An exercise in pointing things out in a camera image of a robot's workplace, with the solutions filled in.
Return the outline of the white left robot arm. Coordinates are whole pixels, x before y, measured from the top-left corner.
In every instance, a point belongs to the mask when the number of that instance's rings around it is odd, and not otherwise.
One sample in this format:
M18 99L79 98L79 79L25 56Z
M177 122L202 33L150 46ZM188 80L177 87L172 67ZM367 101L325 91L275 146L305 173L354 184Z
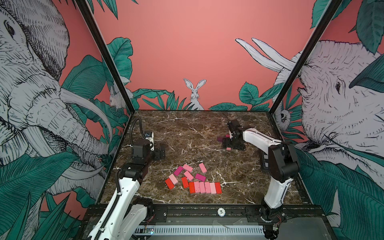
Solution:
M88 240L129 240L137 227L151 221L155 212L150 199L133 201L153 161L166 158L166 147L158 148L147 139L133 143L130 160L117 171L116 190L98 223L87 236Z

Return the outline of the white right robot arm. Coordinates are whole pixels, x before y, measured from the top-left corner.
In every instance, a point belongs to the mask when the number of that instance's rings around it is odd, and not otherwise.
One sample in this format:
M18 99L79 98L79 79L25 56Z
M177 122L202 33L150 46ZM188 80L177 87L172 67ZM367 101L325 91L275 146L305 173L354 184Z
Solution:
M274 218L282 212L286 192L301 168L296 148L292 144L269 137L255 128L246 128L237 120L229 121L227 126L230 134L222 140L224 149L244 151L245 143L249 143L267 156L271 181L267 194L262 200L260 216L264 222L273 222Z

